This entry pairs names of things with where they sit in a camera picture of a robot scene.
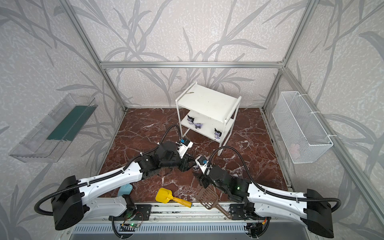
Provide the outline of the black purple Kuromi figure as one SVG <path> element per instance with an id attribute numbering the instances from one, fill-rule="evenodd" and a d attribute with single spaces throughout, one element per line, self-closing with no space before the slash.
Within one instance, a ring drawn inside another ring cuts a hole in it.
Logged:
<path id="1" fill-rule="evenodd" d="M 187 121 L 190 125 L 193 125 L 194 124 L 194 121 L 195 121 L 195 118 L 193 117 L 190 117 L 189 115 L 187 115 Z"/>

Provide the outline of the dark purple small figure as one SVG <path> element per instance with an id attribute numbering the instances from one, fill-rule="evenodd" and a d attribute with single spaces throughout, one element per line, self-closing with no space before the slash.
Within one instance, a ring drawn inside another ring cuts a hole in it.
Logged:
<path id="1" fill-rule="evenodd" d="M 203 124 L 202 123 L 194 123 L 195 129 L 201 129 Z"/>

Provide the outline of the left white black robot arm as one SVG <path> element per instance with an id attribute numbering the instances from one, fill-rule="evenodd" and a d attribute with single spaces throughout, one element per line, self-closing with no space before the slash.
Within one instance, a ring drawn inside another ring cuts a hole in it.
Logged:
<path id="1" fill-rule="evenodd" d="M 70 176 L 63 180 L 58 190 L 34 206 L 37 214 L 52 216 L 55 229 L 68 229 L 83 219 L 102 216 L 119 217 L 127 211 L 130 201 L 126 197 L 98 200 L 98 197 L 127 184 L 149 179 L 161 169 L 178 168 L 186 172 L 196 165 L 187 154 L 193 142 L 164 142 L 147 153 L 133 158 L 126 166 L 105 174 L 78 180 Z"/>

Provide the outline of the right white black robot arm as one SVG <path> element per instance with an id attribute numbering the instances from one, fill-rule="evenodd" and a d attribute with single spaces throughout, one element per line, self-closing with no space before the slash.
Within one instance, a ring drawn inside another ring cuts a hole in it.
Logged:
<path id="1" fill-rule="evenodd" d="M 234 177 L 219 166 L 208 167 L 197 164 L 202 175 L 200 184 L 214 187 L 227 194 L 228 199 L 243 204 L 241 216 L 251 218 L 281 218 L 298 222 L 307 229 L 324 238 L 334 237 L 332 213 L 337 199 L 323 198 L 317 191 L 308 189 L 305 193 L 281 191 L 259 184 L 251 180 Z"/>

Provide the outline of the white two-tier shelf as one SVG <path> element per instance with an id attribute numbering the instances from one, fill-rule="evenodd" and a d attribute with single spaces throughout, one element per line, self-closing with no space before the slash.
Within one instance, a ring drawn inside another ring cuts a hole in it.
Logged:
<path id="1" fill-rule="evenodd" d="M 206 88 L 194 82 L 176 98 L 179 125 L 183 137 L 194 131 L 208 139 L 225 146 L 231 137 L 242 97 L 232 97 Z M 187 115 L 195 118 L 194 123 L 202 123 L 201 129 L 190 125 Z M 214 129 L 223 132 L 218 141 L 214 137 Z"/>

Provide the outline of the brown slotted toy spatula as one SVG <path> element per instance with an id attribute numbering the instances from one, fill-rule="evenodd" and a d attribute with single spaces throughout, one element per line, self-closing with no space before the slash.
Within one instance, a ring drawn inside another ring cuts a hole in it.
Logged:
<path id="1" fill-rule="evenodd" d="M 219 204 L 219 196 L 213 188 L 202 188 L 196 196 L 196 199 L 207 210 L 217 209 L 223 213 L 227 219 L 232 219 L 232 215 Z"/>

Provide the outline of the yellow toy shovel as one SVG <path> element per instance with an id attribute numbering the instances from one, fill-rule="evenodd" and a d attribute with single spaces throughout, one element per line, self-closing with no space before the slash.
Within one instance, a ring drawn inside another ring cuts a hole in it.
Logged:
<path id="1" fill-rule="evenodd" d="M 167 190 L 165 188 L 159 189 L 159 191 L 156 195 L 156 201 L 163 203 L 163 204 L 167 204 L 169 201 L 174 201 L 174 202 L 179 203 L 185 207 L 188 207 L 188 208 L 192 207 L 191 202 L 174 197 L 172 191 Z"/>

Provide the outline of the pink item in basket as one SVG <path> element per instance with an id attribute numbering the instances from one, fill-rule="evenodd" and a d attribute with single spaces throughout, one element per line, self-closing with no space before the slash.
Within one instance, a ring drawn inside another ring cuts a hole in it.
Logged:
<path id="1" fill-rule="evenodd" d="M 289 147 L 289 153 L 293 161 L 300 159 L 300 146 L 298 144 L 291 144 Z"/>

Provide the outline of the small circuit board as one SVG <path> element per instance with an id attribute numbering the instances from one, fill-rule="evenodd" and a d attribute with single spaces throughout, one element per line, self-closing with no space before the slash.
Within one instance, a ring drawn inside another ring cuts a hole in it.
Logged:
<path id="1" fill-rule="evenodd" d="M 142 223 L 129 223 L 129 224 L 121 224 L 120 230 L 125 232 L 134 232 L 135 229 L 139 228 Z"/>

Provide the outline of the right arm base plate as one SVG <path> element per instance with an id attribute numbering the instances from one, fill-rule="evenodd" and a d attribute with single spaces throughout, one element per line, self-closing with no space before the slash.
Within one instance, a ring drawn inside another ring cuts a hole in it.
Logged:
<path id="1" fill-rule="evenodd" d="M 229 213 L 232 216 L 232 220 L 240 221 L 249 219 L 244 210 L 244 207 L 244 204 L 230 204 Z"/>

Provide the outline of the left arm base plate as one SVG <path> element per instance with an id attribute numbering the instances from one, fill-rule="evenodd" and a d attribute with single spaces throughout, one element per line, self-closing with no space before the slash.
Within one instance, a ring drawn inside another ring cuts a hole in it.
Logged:
<path id="1" fill-rule="evenodd" d="M 152 205 L 128 206 L 122 213 L 121 218 L 126 221 L 148 221 L 151 210 Z"/>

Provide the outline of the clear plastic wall bin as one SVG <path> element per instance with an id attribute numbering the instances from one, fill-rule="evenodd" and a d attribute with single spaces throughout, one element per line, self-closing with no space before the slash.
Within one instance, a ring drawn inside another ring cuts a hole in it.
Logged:
<path id="1" fill-rule="evenodd" d="M 67 94 L 9 155 L 24 163 L 56 163 L 98 105 L 94 97 Z"/>

